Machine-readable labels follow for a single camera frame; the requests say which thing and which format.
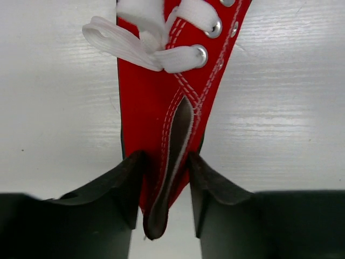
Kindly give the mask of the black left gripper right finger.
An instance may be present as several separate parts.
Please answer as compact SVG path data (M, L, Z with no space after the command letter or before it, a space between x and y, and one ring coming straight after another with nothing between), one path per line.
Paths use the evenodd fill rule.
M344 258L344 191L249 192L188 156L203 258Z

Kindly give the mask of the red sneaker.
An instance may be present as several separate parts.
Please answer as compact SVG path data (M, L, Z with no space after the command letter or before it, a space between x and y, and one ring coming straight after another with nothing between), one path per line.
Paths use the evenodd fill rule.
M144 151L139 206L150 240L189 182L250 1L117 1L116 22L94 16L85 39L117 58L123 156Z

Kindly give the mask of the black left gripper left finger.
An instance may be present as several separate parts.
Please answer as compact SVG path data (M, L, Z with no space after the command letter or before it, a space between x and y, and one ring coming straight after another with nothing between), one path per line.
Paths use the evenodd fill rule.
M1 258L127 258L145 162L136 151L59 199L1 194Z

